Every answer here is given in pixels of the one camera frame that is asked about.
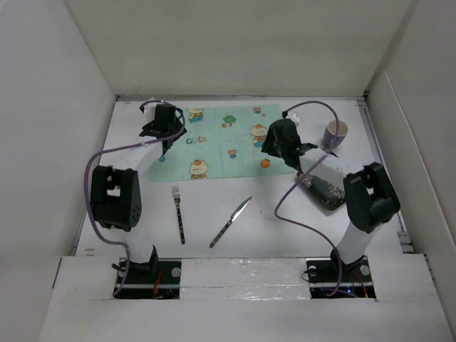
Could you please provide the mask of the green cartoon print cloth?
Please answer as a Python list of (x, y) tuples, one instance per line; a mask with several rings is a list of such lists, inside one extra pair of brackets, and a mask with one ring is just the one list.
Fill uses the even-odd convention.
[(185, 108), (187, 132), (148, 171), (150, 182), (176, 182), (292, 173), (261, 151), (278, 103)]

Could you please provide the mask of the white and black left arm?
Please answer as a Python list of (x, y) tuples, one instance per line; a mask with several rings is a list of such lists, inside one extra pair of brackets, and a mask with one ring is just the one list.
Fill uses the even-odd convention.
[(158, 276), (157, 252), (138, 228), (143, 207), (140, 178), (186, 133), (183, 110), (160, 100), (140, 106), (147, 123), (139, 141), (96, 153), (85, 170), (84, 196), (90, 223), (105, 244), (125, 250), (121, 272), (134, 270), (143, 282)]

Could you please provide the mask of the black floral rectangular plate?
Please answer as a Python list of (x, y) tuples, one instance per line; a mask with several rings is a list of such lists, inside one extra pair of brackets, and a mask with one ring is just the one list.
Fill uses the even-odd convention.
[(334, 184), (312, 174), (304, 177), (302, 172), (298, 172), (296, 176), (304, 189), (324, 209), (334, 211), (345, 204), (345, 192)]

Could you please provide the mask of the purple cup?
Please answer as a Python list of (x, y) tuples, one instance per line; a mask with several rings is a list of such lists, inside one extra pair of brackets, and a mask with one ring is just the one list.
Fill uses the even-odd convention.
[(337, 148), (348, 134), (348, 126), (342, 120), (332, 120), (323, 133), (322, 145), (325, 148)]

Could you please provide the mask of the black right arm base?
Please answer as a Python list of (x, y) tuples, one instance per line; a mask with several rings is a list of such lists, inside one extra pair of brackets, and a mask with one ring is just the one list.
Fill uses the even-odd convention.
[(309, 258), (301, 278), (309, 284), (312, 299), (375, 299), (375, 289), (368, 259), (343, 270), (330, 258)]

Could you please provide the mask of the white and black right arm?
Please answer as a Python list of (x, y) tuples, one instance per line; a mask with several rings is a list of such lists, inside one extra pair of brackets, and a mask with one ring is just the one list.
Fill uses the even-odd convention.
[(334, 259), (329, 263), (329, 271), (339, 281), (352, 276), (379, 226), (400, 210), (400, 201), (384, 166), (378, 162), (349, 163), (317, 145), (302, 143), (295, 123), (289, 119), (269, 126), (261, 151), (280, 157), (301, 174), (309, 172), (343, 191), (350, 223), (331, 252)]

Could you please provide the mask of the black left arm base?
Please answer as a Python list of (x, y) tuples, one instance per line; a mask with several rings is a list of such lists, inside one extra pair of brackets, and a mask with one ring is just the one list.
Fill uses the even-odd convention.
[(180, 298), (181, 259), (159, 259), (157, 271), (146, 274), (130, 269), (116, 299), (174, 300)]

